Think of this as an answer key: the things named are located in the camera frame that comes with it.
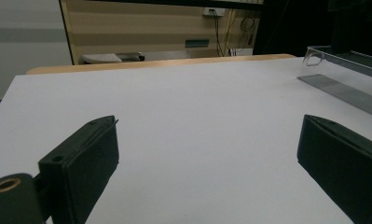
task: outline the cable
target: cable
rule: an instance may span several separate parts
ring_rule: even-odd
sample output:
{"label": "cable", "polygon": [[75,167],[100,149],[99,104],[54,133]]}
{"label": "cable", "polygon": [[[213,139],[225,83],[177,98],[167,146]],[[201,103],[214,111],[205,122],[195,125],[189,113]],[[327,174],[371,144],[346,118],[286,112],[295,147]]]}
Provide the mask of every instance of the cable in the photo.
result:
{"label": "cable", "polygon": [[216,39],[217,54],[218,54],[218,57],[224,57],[224,52],[223,52],[223,49],[221,48],[220,40],[218,38],[218,16],[217,16],[217,13],[214,9],[210,9],[209,11],[211,11],[214,14],[214,26],[215,26],[215,39]]}
{"label": "cable", "polygon": [[241,29],[243,30],[243,34],[241,35],[241,38],[238,41],[237,49],[241,50],[235,50],[235,55],[238,52],[242,52],[243,49],[246,47],[246,44],[251,44],[251,41],[253,40],[253,35],[255,32],[255,18],[256,18],[256,12],[254,16],[251,16],[251,12],[249,11],[241,20]]}
{"label": "cable", "polygon": [[285,4],[285,7],[284,7],[284,10],[283,10],[283,12],[282,12],[282,15],[281,15],[281,17],[279,18],[278,23],[276,23],[275,28],[273,29],[272,35],[270,35],[270,37],[268,38],[267,44],[265,45],[265,47],[264,47],[262,53],[265,53],[265,52],[266,52],[267,47],[269,46],[269,43],[272,41],[273,37],[276,35],[276,32],[277,32],[277,30],[278,30],[278,28],[279,28],[279,25],[281,24],[281,20],[282,20],[282,18],[284,17],[284,13],[285,13],[285,11],[287,10],[287,6],[288,6],[288,3],[289,3],[289,2],[290,2],[290,0],[287,0],[287,2],[286,2],[286,4]]}
{"label": "cable", "polygon": [[228,29],[227,29],[226,38],[224,39],[224,49],[228,49],[229,50],[228,56],[232,56],[231,50],[230,50],[230,48],[227,45],[228,39],[229,39],[229,31],[230,31],[232,25],[235,23],[237,14],[238,14],[238,10],[237,9],[231,9],[231,14],[229,15],[229,17],[230,17],[229,26],[228,26]]}

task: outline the white wall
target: white wall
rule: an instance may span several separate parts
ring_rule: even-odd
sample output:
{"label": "white wall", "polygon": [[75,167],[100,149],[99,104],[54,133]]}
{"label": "white wall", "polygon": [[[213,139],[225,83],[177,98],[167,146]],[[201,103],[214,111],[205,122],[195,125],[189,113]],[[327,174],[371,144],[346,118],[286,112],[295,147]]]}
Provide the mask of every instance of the white wall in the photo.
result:
{"label": "white wall", "polygon": [[0,0],[0,99],[14,76],[71,63],[58,0]]}

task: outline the power outlet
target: power outlet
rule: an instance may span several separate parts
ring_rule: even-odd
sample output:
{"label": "power outlet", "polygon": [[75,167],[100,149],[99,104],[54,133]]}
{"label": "power outlet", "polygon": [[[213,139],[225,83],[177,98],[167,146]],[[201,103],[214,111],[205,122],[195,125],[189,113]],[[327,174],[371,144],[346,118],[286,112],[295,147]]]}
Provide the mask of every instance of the power outlet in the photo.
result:
{"label": "power outlet", "polygon": [[205,9],[203,9],[202,15],[204,15],[204,16],[214,16],[214,13],[211,10],[215,10],[215,14],[217,14],[217,16],[224,16],[224,14],[226,14],[226,9],[225,8],[206,7]]}

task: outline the wall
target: wall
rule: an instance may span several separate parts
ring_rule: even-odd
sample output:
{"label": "wall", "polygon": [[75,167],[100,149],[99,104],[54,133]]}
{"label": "wall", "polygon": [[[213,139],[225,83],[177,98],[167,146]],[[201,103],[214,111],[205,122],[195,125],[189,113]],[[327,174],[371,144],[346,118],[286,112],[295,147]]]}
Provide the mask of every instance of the wall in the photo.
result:
{"label": "wall", "polygon": [[[216,49],[214,18],[203,16],[203,7],[85,0],[61,2],[75,63],[81,63],[83,54],[185,50],[187,39],[210,39],[209,47],[200,49]],[[227,9],[226,15],[219,18],[218,35],[223,48],[228,30],[229,48],[253,47],[253,43],[243,44],[247,37],[240,41],[243,37],[241,21],[245,15],[259,17],[259,13]]]}
{"label": "wall", "polygon": [[0,99],[15,75],[71,64],[55,0],[0,0]]}

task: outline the white table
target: white table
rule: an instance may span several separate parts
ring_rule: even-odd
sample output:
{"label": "white table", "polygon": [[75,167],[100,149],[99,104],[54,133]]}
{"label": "white table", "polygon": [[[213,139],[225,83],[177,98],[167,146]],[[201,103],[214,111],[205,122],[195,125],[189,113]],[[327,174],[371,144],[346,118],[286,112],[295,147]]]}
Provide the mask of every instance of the white table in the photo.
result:
{"label": "white table", "polygon": [[120,164],[88,223],[351,223],[297,163],[304,114],[372,140],[372,116],[299,80],[302,59],[18,76],[0,177],[115,115]]}

